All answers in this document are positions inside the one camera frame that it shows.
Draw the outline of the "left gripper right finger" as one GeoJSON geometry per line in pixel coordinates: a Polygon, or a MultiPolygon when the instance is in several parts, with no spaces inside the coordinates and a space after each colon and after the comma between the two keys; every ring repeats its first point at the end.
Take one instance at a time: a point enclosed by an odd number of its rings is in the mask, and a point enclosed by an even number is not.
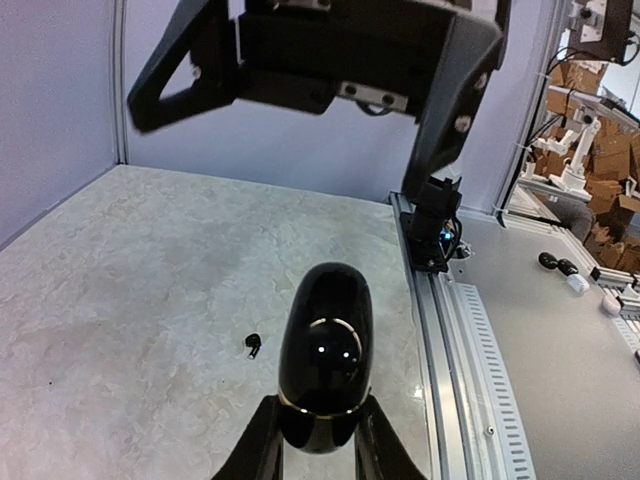
{"type": "Polygon", "coordinates": [[[354,430],[356,478],[424,480],[371,390],[359,411],[354,430]]]}

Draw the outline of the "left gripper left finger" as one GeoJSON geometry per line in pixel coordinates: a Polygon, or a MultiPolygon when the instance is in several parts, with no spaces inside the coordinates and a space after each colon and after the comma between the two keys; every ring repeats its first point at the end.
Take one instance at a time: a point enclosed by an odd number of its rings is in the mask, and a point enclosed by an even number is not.
{"type": "Polygon", "coordinates": [[[279,400],[265,396],[236,446],[212,480],[283,478],[283,436],[278,423],[279,400]]]}

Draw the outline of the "black charging case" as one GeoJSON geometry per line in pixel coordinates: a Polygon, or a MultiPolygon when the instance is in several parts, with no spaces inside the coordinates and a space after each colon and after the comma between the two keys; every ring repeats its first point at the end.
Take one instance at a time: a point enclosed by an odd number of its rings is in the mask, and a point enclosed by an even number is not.
{"type": "Polygon", "coordinates": [[[364,276],[344,263],[312,267],[296,291],[280,351],[279,425],[291,446],[328,454],[349,441],[369,394],[373,350],[364,276]]]}

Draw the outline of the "black earbud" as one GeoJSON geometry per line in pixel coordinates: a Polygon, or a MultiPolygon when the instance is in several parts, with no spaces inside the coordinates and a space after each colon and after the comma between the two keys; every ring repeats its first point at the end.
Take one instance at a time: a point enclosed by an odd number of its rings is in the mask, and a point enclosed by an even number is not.
{"type": "Polygon", "coordinates": [[[245,338],[245,347],[249,350],[248,358],[254,360],[262,348],[262,340],[259,334],[252,333],[245,338]]]}

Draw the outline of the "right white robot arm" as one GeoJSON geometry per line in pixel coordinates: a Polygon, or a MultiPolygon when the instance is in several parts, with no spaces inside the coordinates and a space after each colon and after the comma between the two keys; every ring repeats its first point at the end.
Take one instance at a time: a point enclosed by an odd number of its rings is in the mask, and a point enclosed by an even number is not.
{"type": "Polygon", "coordinates": [[[127,105],[143,133],[238,99],[321,115],[336,98],[412,117],[406,230],[432,241],[462,195],[459,157],[501,67],[507,1],[181,1],[127,105]]]}

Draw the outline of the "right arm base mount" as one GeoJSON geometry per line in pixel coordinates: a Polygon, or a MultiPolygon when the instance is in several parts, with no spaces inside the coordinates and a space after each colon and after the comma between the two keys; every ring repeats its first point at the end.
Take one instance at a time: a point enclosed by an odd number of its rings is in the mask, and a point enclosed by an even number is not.
{"type": "Polygon", "coordinates": [[[457,217],[443,223],[427,219],[418,228],[415,213],[402,212],[400,225],[412,270],[426,273],[442,273],[449,270],[451,260],[466,260],[471,248],[462,240],[463,225],[457,217]]]}

